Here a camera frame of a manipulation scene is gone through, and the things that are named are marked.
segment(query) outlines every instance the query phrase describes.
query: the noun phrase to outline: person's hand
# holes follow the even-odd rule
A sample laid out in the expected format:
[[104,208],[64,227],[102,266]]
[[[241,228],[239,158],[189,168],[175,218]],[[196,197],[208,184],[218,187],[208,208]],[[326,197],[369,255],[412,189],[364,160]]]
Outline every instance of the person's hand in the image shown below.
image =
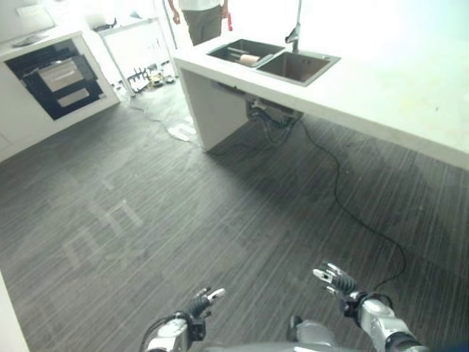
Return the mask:
[[225,1],[225,5],[221,7],[221,17],[222,18],[227,18],[229,11],[228,11],[228,6],[226,5],[227,1]]
[[180,18],[180,16],[179,16],[178,11],[176,11],[176,10],[173,11],[173,21],[174,21],[176,24],[181,23],[181,18]]

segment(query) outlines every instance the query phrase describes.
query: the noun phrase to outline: black oven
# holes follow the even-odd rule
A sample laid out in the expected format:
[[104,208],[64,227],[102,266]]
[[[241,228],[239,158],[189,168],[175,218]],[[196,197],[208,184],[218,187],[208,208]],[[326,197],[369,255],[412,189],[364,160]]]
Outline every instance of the black oven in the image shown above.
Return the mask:
[[72,40],[16,57],[7,65],[54,120],[103,96],[93,69]]

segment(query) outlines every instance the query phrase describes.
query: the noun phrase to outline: faucet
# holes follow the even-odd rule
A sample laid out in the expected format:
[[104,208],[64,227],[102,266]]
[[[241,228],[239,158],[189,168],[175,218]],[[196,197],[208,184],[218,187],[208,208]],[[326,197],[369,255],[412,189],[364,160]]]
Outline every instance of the faucet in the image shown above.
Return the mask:
[[286,44],[293,43],[293,52],[294,53],[298,52],[298,42],[300,41],[301,2],[302,2],[302,0],[298,0],[298,14],[297,14],[297,17],[296,17],[296,26],[291,31],[291,33],[288,34],[288,37],[285,37],[285,43]]

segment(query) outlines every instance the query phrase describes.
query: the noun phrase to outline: sink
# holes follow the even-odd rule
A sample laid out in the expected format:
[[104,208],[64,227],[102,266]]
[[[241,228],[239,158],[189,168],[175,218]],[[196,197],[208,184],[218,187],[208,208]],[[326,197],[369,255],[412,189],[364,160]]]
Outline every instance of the sink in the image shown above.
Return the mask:
[[284,48],[281,46],[240,39],[236,42],[217,48],[208,55],[232,62],[238,62],[240,56],[243,54],[254,55],[259,57],[259,61],[254,65],[258,66],[271,59],[274,54],[277,54],[282,50],[284,50]]
[[318,53],[284,52],[257,68],[258,71],[307,86],[335,65],[340,58]]

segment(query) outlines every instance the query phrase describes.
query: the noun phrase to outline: oven door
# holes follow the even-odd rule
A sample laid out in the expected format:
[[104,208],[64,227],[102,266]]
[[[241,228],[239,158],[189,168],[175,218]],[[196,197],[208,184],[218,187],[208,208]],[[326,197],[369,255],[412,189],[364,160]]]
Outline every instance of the oven door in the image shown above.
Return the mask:
[[52,62],[23,77],[23,81],[54,120],[100,99],[103,94],[95,73],[82,55]]

